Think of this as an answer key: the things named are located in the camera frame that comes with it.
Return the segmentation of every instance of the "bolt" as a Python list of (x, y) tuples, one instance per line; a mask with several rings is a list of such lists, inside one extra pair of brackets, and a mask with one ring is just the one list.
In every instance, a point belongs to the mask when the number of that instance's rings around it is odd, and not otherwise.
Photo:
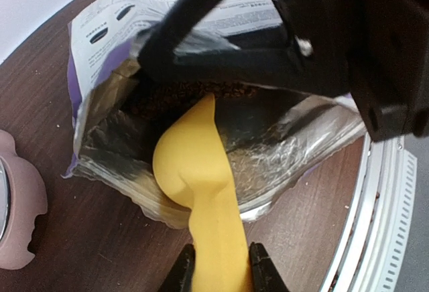
[(310, 40), (296, 38), (296, 41), (303, 56), (308, 57), (313, 54), (313, 46), (311, 45)]

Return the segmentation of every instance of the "black clamp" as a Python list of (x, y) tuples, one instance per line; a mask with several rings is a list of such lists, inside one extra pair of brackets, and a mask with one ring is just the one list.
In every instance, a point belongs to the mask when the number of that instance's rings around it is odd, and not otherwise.
[[(250, 244), (249, 257), (254, 292), (290, 292), (261, 243)], [(187, 244), (158, 292), (190, 292), (194, 267), (194, 246)]]

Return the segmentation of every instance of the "pink object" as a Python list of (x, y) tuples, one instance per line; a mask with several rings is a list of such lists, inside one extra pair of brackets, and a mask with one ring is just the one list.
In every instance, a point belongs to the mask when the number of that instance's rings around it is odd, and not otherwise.
[(48, 200), (43, 179), (37, 169), (17, 156), (15, 140), (1, 130), (0, 162), (10, 190), (6, 227), (3, 236), (0, 233), (0, 268), (16, 270), (25, 267), (35, 257), (27, 247), (32, 240), (34, 220), (37, 215), (48, 211)]

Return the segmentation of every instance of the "wooden table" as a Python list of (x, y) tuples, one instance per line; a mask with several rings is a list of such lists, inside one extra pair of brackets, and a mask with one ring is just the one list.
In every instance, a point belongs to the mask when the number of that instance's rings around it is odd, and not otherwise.
[[(0, 66), (0, 129), (39, 169), (49, 201), (48, 215), (37, 219), (35, 260), (20, 271), (0, 271), (1, 291), (156, 291), (190, 241), (187, 230), (147, 219), (100, 182), (60, 177), (72, 153), (66, 27), (91, 1), (67, 5)], [(324, 278), (361, 147), (359, 140), (335, 154), (287, 191), (270, 215), (246, 225), (249, 242), (264, 243), (292, 292), (317, 291)]]

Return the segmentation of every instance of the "yellow plastic scoop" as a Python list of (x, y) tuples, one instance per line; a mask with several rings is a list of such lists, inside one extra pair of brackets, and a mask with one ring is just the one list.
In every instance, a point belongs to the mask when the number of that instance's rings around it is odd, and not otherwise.
[(252, 291), (246, 237), (233, 173), (215, 125), (212, 94), (163, 134), (153, 166), (162, 191), (192, 210), (192, 292)]

